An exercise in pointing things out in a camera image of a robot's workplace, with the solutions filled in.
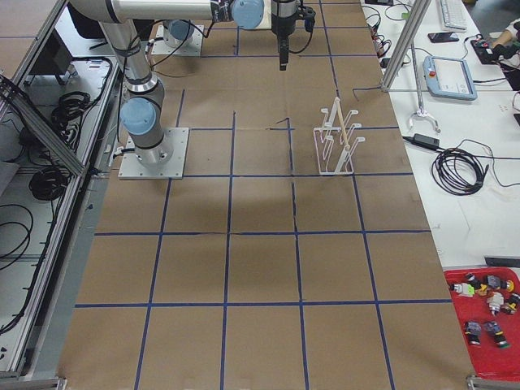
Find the metal base plate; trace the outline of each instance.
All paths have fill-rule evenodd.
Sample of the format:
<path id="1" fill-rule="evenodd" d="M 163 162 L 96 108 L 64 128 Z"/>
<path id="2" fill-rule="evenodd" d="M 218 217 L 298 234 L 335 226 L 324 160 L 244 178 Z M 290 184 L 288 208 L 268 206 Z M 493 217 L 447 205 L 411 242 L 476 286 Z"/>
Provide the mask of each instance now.
<path id="1" fill-rule="evenodd" d="M 134 153 L 123 156 L 120 179 L 182 179 L 186 149 L 188 148 L 189 128 L 165 128 L 165 139 L 173 144 L 173 155 L 165 163 L 155 166 L 145 166 Z M 132 139 L 128 138 L 126 148 L 133 148 Z"/>
<path id="2" fill-rule="evenodd" d="M 203 25 L 198 25 L 201 31 L 204 31 Z M 164 26 L 159 25 L 157 28 L 157 34 L 155 38 L 163 38 Z M 174 47 L 168 46 L 164 41 L 156 41 L 152 48 L 152 54 L 171 54 L 175 50 Z M 202 34 L 195 30 L 192 35 L 190 42 L 185 42 L 173 55 L 179 55 L 181 57 L 200 57 L 202 50 Z"/>

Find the white mounting plate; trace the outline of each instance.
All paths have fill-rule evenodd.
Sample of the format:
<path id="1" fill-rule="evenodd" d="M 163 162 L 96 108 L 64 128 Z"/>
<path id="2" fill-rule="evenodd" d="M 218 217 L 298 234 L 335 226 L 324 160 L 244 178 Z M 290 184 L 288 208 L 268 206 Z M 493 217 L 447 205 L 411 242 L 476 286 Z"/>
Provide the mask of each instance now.
<path id="1" fill-rule="evenodd" d="M 134 153 L 123 156 L 120 179 L 182 179 L 184 173 L 184 161 L 186 160 L 186 149 L 188 148 L 189 128 L 165 128 L 165 138 L 173 143 L 173 155 L 168 161 L 155 166 L 145 166 L 137 159 Z M 133 148 L 134 144 L 129 137 L 127 149 Z"/>
<path id="2" fill-rule="evenodd" d="M 204 31 L 203 25 L 198 25 L 201 31 Z M 164 26 L 159 25 L 157 28 L 157 33 L 155 34 L 155 39 L 164 37 Z M 154 43 L 154 47 L 152 48 L 152 54 L 171 54 L 171 52 L 175 50 L 174 47 L 168 46 L 164 41 L 156 41 Z M 200 57 L 202 50 L 202 34 L 195 30 L 192 35 L 192 39 L 190 42 L 185 42 L 173 55 L 179 55 L 182 57 Z"/>

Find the white desk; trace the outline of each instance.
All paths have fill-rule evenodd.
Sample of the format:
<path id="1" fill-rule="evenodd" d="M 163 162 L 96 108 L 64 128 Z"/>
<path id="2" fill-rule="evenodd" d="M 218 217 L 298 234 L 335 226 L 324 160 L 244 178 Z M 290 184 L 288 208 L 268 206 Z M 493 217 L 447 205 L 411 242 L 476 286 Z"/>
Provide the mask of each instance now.
<path id="1" fill-rule="evenodd" d="M 390 38 L 395 45 L 405 22 L 390 20 L 384 16 L 384 6 L 376 6 L 382 22 L 379 32 Z M 394 7 L 388 14 L 399 17 L 402 7 Z M 374 13 L 365 8 L 366 15 Z M 430 51 L 433 55 L 460 58 L 465 52 L 462 42 L 465 37 L 475 35 L 478 29 L 466 13 L 467 33 L 459 33 L 461 40 L 454 43 L 432 44 L 428 33 L 442 31 L 438 2 L 432 0 L 423 23 L 415 37 L 416 47 Z M 490 80 L 504 77 L 497 65 L 482 65 L 470 43 L 467 42 L 469 64 L 474 80 Z M 422 89 L 422 59 L 426 54 L 418 50 L 419 74 Z M 425 120 L 415 120 L 410 131 L 408 119 L 418 109 L 415 92 L 414 72 L 411 64 L 400 70 L 392 85 L 390 98 L 399 128 L 404 136 L 415 132 L 438 137 L 440 146 L 454 147 L 463 139 L 470 138 L 492 147 L 496 156 L 520 157 L 520 126 L 513 117 L 514 92 L 509 83 L 477 85 L 479 97 L 473 102 L 456 101 L 423 94 L 425 108 L 439 121 L 441 134 L 433 131 Z M 485 154 L 482 147 L 464 144 L 463 149 L 472 154 Z M 519 256 L 517 221 L 520 220 L 520 187 L 502 188 L 494 176 L 487 174 L 484 187 L 475 195 L 456 197 L 444 192 L 431 177 L 430 168 L 436 154 L 413 145 L 407 145 L 414 176 L 421 194 L 435 245 L 443 267 L 470 267 L 485 264 L 485 254 Z M 482 160 L 483 164 L 491 160 Z M 496 161 L 496 171 L 504 184 L 520 181 L 520 161 Z"/>

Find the blue circular cap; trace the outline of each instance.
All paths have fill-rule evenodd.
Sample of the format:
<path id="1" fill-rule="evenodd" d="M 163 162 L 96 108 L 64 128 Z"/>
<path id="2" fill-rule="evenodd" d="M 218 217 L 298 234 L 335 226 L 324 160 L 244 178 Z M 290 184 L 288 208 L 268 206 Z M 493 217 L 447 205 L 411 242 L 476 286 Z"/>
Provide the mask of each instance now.
<path id="1" fill-rule="evenodd" d="M 238 27 L 252 30 L 263 19 L 263 0 L 235 0 L 232 14 Z"/>
<path id="2" fill-rule="evenodd" d="M 121 122 L 134 136 L 142 136 L 155 125 L 157 114 L 154 106 L 142 97 L 135 97 L 121 107 Z"/>
<path id="3" fill-rule="evenodd" d="M 193 35 L 193 31 L 195 31 L 195 28 L 191 24 L 178 19 L 170 20 L 167 24 L 167 28 L 170 34 L 179 41 L 190 38 Z"/>

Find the black smartphone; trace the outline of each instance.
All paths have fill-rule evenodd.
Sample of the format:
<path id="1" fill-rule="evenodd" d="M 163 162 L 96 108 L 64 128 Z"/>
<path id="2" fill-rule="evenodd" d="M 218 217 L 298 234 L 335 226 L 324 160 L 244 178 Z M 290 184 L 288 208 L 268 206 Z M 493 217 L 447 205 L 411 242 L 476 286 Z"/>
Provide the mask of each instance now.
<path id="1" fill-rule="evenodd" d="M 458 35 L 456 32 L 430 32 L 428 38 L 430 38 L 431 43 L 458 41 Z"/>

